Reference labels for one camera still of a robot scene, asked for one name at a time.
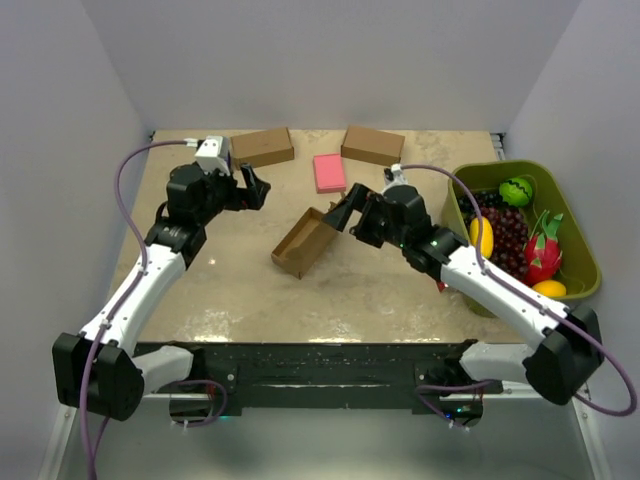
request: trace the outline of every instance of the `pink sponge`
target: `pink sponge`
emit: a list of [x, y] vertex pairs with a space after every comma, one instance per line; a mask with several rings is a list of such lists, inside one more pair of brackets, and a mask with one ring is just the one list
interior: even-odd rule
[[318, 193], [345, 192], [347, 190], [342, 157], [339, 153], [313, 157], [313, 171], [316, 176], [316, 191]]

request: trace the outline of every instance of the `cardboard box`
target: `cardboard box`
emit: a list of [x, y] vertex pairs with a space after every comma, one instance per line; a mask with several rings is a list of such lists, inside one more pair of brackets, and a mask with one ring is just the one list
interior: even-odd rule
[[287, 127], [231, 137], [231, 150], [236, 168], [241, 163], [259, 168], [294, 158], [291, 136]]
[[350, 125], [342, 142], [345, 158], [390, 167], [400, 162], [404, 137], [372, 128]]
[[309, 208], [271, 252], [273, 263], [294, 277], [302, 278], [338, 236], [322, 221], [324, 213]]

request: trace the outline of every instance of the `gray wall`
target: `gray wall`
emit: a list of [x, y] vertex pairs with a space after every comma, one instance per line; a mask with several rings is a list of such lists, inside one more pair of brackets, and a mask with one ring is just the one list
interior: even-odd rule
[[504, 131], [579, 0], [82, 0], [159, 128]]
[[115, 165], [145, 135], [78, 0], [2, 2], [0, 65], [0, 478], [22, 480], [58, 409], [51, 345], [107, 293]]
[[[507, 152], [550, 166], [603, 272], [594, 302], [606, 345], [640, 387], [640, 3], [584, 0], [507, 134]], [[596, 399], [624, 407], [612, 368]], [[598, 416], [616, 478], [638, 478], [640, 415]]]

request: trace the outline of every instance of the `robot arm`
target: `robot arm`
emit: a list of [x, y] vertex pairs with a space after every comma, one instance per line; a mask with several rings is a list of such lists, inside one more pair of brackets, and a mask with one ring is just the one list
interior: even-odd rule
[[[523, 345], [470, 345], [458, 359], [470, 380], [529, 383], [547, 400], [566, 404], [603, 358], [546, 312], [558, 314], [600, 342], [595, 312], [585, 306], [570, 310], [502, 270], [491, 269], [511, 287], [536, 298], [543, 308], [531, 307], [482, 271], [475, 248], [465, 239], [432, 224], [424, 200], [407, 183], [400, 165], [386, 170], [385, 178], [386, 187], [380, 193], [355, 184], [324, 221], [341, 231], [354, 210], [361, 212], [357, 225], [350, 229], [358, 240], [377, 248], [384, 242], [395, 245], [415, 270], [473, 298], [520, 334], [526, 342]], [[425, 379], [425, 383], [437, 383], [436, 377]]]
[[[88, 410], [116, 420], [133, 414], [142, 397], [171, 382], [197, 375], [199, 349], [167, 345], [133, 357], [138, 337], [165, 292], [187, 271], [206, 241], [205, 226], [223, 210], [259, 210], [270, 185], [251, 166], [240, 167], [246, 188], [233, 178], [229, 140], [207, 137], [193, 164], [174, 169], [167, 183], [167, 201], [145, 238], [147, 268], [140, 283], [117, 309], [100, 339], [91, 371]], [[78, 335], [61, 334], [53, 346], [58, 398], [79, 405], [80, 384], [89, 348], [105, 324], [107, 312], [122, 298], [142, 266], [138, 258], [107, 305]]]

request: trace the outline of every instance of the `green plastic bin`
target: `green plastic bin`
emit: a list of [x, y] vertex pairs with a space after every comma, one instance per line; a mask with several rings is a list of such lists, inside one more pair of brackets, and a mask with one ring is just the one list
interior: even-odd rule
[[[528, 180], [534, 191], [533, 202], [522, 208], [521, 211], [530, 229], [534, 227], [538, 216], [545, 210], [549, 210], [552, 216], [558, 213], [564, 214], [558, 230], [558, 241], [563, 252], [562, 267], [553, 278], [567, 287], [567, 295], [556, 300], [561, 302], [582, 300], [595, 293], [600, 287], [600, 268], [598, 268], [567, 200], [549, 170], [529, 160], [512, 160], [463, 165], [454, 173], [472, 192], [495, 191], [500, 183], [511, 177], [523, 177]], [[457, 198], [460, 195], [462, 195], [462, 190], [458, 185], [454, 185], [452, 180], [449, 180], [447, 198], [442, 210], [442, 223], [469, 240], [462, 213], [458, 208]], [[471, 310], [479, 315], [494, 316], [469, 297], [465, 297], [465, 302]]]

